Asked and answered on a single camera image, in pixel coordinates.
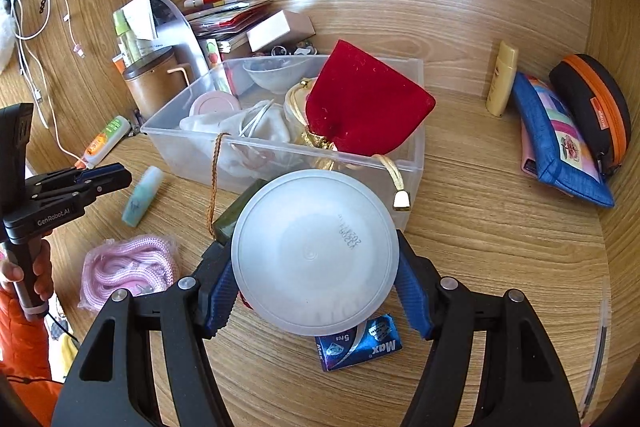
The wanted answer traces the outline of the orange sleeve forearm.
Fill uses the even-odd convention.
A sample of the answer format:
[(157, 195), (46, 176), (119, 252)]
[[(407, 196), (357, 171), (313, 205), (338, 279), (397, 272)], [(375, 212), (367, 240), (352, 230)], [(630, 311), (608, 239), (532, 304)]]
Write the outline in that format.
[(28, 321), (18, 299), (1, 291), (1, 373), (29, 412), (50, 426), (63, 385), (52, 379), (43, 319)]

